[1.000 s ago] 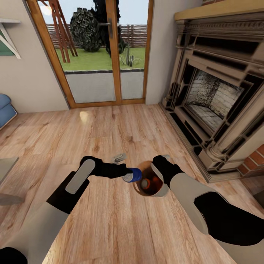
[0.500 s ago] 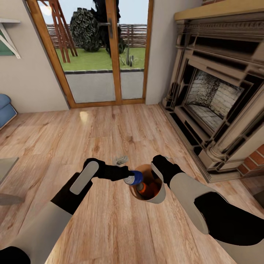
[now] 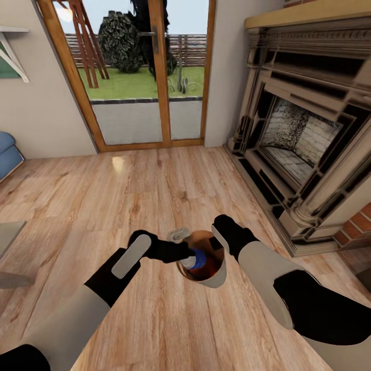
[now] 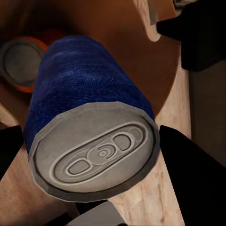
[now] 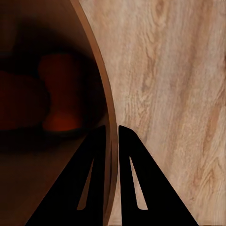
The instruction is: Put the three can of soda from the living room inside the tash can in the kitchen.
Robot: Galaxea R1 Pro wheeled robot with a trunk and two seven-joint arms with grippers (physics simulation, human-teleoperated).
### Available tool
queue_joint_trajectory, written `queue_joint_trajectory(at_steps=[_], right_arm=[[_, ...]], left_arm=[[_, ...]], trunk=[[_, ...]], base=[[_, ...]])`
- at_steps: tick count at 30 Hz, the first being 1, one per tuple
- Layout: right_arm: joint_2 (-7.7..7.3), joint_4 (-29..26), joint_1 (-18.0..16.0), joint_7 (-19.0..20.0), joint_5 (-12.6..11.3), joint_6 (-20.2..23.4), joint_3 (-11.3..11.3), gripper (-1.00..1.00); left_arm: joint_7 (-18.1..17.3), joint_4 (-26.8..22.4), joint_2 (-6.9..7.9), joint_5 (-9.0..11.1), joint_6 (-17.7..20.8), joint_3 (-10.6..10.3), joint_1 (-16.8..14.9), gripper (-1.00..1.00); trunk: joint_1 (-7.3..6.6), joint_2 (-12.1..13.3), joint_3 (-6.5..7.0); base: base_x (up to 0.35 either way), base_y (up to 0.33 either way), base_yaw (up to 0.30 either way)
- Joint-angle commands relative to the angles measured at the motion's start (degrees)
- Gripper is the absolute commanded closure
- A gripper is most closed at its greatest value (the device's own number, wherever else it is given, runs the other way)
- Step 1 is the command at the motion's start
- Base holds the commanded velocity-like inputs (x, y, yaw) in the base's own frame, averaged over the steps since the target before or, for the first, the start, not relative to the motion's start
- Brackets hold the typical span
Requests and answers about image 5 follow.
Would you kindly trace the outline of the trash can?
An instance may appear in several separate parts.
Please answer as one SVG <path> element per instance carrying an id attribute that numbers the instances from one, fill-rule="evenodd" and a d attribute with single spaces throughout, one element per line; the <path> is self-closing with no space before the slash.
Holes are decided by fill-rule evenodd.
<path id="1" fill-rule="evenodd" d="M 119 140 L 111 84 L 89 20 L 79 0 L 0 0 L 0 70 L 37 79 L 40 56 L 51 52 L 76 54 L 83 66 L 86 128 L 69 138 L 50 137 L 41 122 L 0 130 L 0 226 L 25 226 L 85 137 L 103 125 L 108 226 Z M 93 161 L 77 210 L 86 207 Z"/>

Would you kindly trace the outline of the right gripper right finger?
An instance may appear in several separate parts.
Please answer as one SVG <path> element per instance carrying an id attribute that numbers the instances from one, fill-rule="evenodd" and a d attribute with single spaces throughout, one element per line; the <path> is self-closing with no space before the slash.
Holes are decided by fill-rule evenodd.
<path id="1" fill-rule="evenodd" d="M 199 226 L 136 132 L 118 130 L 122 226 Z M 132 159 L 148 210 L 137 207 Z"/>

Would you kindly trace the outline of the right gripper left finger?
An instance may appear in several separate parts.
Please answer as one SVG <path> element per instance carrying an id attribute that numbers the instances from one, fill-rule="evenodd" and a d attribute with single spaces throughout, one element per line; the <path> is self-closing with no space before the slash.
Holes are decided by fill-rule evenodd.
<path id="1" fill-rule="evenodd" d="M 103 125 L 85 137 L 25 226 L 103 226 L 105 151 Z M 92 161 L 86 207 L 77 210 Z"/>

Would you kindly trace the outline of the can of soda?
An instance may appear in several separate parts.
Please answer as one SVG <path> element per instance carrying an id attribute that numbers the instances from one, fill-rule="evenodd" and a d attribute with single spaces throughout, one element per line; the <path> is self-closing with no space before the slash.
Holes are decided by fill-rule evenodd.
<path id="1" fill-rule="evenodd" d="M 38 80 L 50 96 L 43 131 L 52 138 L 78 136 L 86 128 L 83 66 L 73 53 L 51 52 L 40 57 Z"/>
<path id="2" fill-rule="evenodd" d="M 34 126 L 50 105 L 47 88 L 37 79 L 0 70 L 0 130 Z"/>

